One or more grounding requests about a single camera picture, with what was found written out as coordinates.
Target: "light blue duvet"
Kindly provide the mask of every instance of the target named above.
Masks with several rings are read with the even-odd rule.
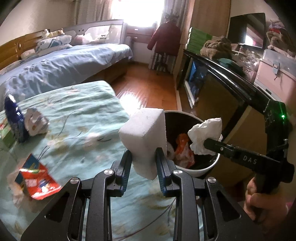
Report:
[[[3,109],[6,94],[12,94],[19,102],[51,90],[80,84],[131,56],[132,51],[127,45],[101,44],[78,45],[42,57],[30,57],[0,76],[0,110]]]

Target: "wooden headboard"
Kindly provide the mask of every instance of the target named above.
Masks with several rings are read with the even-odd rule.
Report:
[[[17,39],[11,40],[0,46],[0,70],[11,63],[20,60],[20,55],[32,48],[35,48],[41,40],[42,31],[26,34]]]

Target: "snack wrapper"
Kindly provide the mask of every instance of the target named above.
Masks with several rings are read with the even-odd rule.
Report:
[[[62,186],[48,174],[47,168],[31,154],[15,179],[22,189],[27,188],[29,195],[42,200],[61,190]]]
[[[195,164],[194,153],[189,148],[189,140],[187,134],[180,134],[176,139],[178,147],[175,151],[175,164],[183,168],[190,168]]]

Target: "screw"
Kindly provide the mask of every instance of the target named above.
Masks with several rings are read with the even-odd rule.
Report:
[[[106,175],[111,175],[111,174],[113,174],[113,170],[112,170],[112,169],[106,169],[106,170],[104,171],[104,173],[105,173]]]
[[[179,170],[179,169],[176,169],[176,170],[173,171],[173,173],[176,174],[176,175],[180,175],[183,172],[181,170]]]
[[[79,179],[77,178],[77,177],[74,177],[74,178],[72,178],[71,180],[70,180],[70,183],[71,184],[76,184],[76,183],[78,183],[79,182]]]
[[[214,177],[209,177],[209,178],[207,179],[207,181],[208,181],[209,183],[214,184],[214,183],[216,183],[216,178],[214,178]]]

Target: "hand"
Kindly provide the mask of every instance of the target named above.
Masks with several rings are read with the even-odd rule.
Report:
[[[256,219],[256,215],[252,207],[266,210],[260,216],[259,222],[262,224],[263,230],[268,231],[285,219],[287,215],[286,202],[281,191],[272,195],[256,192],[257,187],[255,178],[253,178],[247,186],[244,210],[253,221]]]

